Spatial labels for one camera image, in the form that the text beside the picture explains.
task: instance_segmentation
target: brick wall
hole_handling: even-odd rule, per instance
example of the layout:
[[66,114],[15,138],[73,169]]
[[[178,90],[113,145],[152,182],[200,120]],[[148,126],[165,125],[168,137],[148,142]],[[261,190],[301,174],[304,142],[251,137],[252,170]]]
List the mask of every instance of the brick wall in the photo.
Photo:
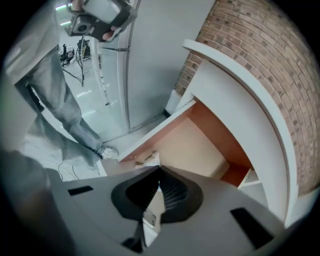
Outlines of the brick wall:
[[[267,0],[216,0],[196,39],[233,58],[271,94],[291,133],[299,194],[320,183],[320,79],[292,21]],[[202,58],[189,54],[175,89],[183,94]]]

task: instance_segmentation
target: person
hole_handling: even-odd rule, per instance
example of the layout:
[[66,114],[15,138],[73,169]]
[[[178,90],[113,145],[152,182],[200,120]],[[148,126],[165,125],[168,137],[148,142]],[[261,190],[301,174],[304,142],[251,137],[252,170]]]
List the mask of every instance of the person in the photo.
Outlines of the person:
[[[74,0],[72,5],[79,9],[82,1]],[[118,153],[104,145],[99,135],[82,118],[80,107],[66,83],[57,51],[59,25],[55,9],[54,1],[48,1],[29,20],[4,60],[5,72],[11,84],[37,113],[25,141],[44,144],[61,158],[61,162],[82,159],[95,168],[99,159],[112,159]],[[112,35],[109,32],[103,37],[107,39]],[[78,143],[56,131],[43,117],[28,85]]]

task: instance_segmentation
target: curved white countertop edge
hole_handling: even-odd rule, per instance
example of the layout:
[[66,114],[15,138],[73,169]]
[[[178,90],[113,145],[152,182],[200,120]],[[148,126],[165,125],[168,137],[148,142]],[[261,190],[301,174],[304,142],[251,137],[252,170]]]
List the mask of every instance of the curved white countertop edge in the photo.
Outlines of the curved white countertop edge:
[[[267,111],[269,118],[272,119],[273,126],[281,139],[280,143],[283,147],[283,154],[286,158],[285,162],[288,169],[287,171],[289,172],[288,198],[284,222],[284,225],[287,226],[289,224],[289,219],[292,214],[293,207],[298,198],[299,186],[297,183],[297,164],[294,145],[292,143],[291,135],[285,119],[283,118],[277,104],[268,93],[268,91],[263,87],[263,85],[247,69],[245,69],[238,62],[236,62],[226,54],[210,46],[190,39],[186,39],[183,42],[182,46],[189,51],[195,51],[208,57],[213,63],[217,64],[217,66],[219,66],[225,72],[229,73],[230,75],[232,75],[232,77],[241,82],[241,84],[245,86],[246,89],[255,98],[259,99],[259,104],[262,104],[264,106],[264,110]],[[192,98],[193,95],[191,94],[183,95],[176,108],[176,111],[177,109],[180,109],[182,106],[184,106]]]

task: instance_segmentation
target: gray pants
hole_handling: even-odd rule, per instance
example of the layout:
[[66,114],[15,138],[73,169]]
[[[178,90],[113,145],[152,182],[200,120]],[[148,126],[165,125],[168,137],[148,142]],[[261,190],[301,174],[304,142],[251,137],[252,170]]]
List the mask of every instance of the gray pants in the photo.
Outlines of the gray pants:
[[[56,131],[43,117],[26,88],[27,84],[31,85],[42,103],[78,143]],[[66,83],[57,49],[51,50],[15,86],[38,114],[26,140],[41,147],[41,150],[47,150],[61,163],[71,160],[73,165],[77,162],[83,165],[85,162],[95,168],[100,159],[97,154],[104,151],[103,142],[82,118],[80,107]]]

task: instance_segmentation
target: white sneaker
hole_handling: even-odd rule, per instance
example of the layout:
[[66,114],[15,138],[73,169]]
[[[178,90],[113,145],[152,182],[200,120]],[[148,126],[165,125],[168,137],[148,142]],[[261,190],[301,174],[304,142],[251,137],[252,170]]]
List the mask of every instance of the white sneaker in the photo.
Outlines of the white sneaker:
[[118,157],[118,152],[112,147],[106,147],[101,154],[102,159],[115,159]]

